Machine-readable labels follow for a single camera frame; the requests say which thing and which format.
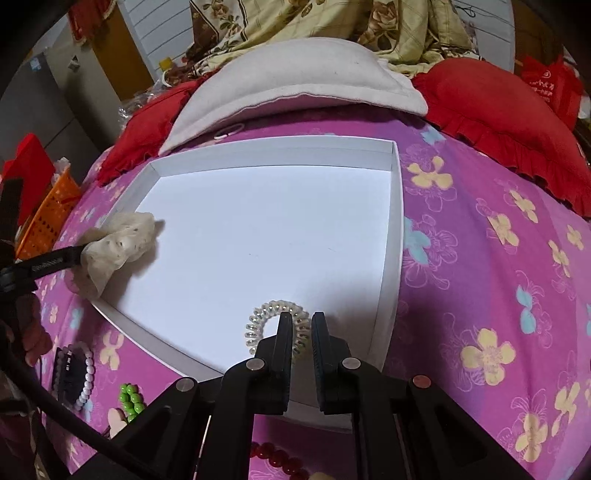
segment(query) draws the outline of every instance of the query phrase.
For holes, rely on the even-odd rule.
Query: white bead bracelet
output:
[[[305,312],[302,307],[285,300],[271,300],[264,303],[260,308],[254,309],[253,314],[248,317],[250,323],[246,326],[247,332],[244,337],[247,338],[246,346],[250,348],[251,355],[256,353],[256,346],[262,340],[263,329],[268,319],[280,315],[283,312],[291,313],[294,326],[293,345],[291,347],[292,356],[295,358],[301,354],[308,343],[310,343],[310,314]]]
[[[84,404],[90,398],[90,393],[92,392],[93,381],[95,379],[95,362],[92,359],[92,351],[88,348],[84,342],[76,342],[71,343],[67,347],[61,349],[57,354],[56,359],[56,374],[53,382],[53,387],[51,389],[52,395],[57,398],[59,386],[60,386],[60,376],[61,376],[61,366],[63,362],[66,362],[66,371],[70,369],[70,363],[72,361],[72,355],[74,354],[74,350],[80,349],[84,353],[85,362],[86,362],[86,375],[84,381],[84,387],[82,388],[82,392],[80,396],[76,400],[74,404],[74,409],[76,411],[82,410]]]

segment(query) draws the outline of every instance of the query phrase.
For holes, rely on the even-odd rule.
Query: white pillow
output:
[[[427,114],[411,81],[367,48],[337,38],[299,38],[245,53],[203,83],[159,154],[248,118],[345,103]]]

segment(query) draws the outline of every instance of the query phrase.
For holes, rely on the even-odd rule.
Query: metal screw head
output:
[[[413,377],[413,383],[418,388],[429,388],[431,386],[431,379],[426,375],[417,375]]]
[[[265,361],[262,358],[251,358],[246,362],[246,368],[249,370],[260,370],[265,366]]]
[[[343,360],[343,367],[345,367],[347,370],[357,370],[359,367],[361,367],[361,362],[358,358],[350,356]]]
[[[188,392],[192,390],[195,386],[195,382],[190,378],[181,378],[178,382],[176,382],[175,387],[179,392]]]

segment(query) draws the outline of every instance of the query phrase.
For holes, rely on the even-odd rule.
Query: beige floral blanket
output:
[[[472,49],[449,0],[190,0],[187,58],[211,71],[267,43],[304,37],[355,41],[413,76]]]

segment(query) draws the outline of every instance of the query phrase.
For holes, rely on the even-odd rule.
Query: red bead bracelet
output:
[[[265,442],[262,445],[252,442],[251,458],[254,456],[267,460],[274,468],[283,469],[283,472],[290,476],[290,480],[308,480],[310,477],[310,474],[302,468],[303,463],[299,458],[290,458],[284,450],[275,450],[275,445],[271,442]]]

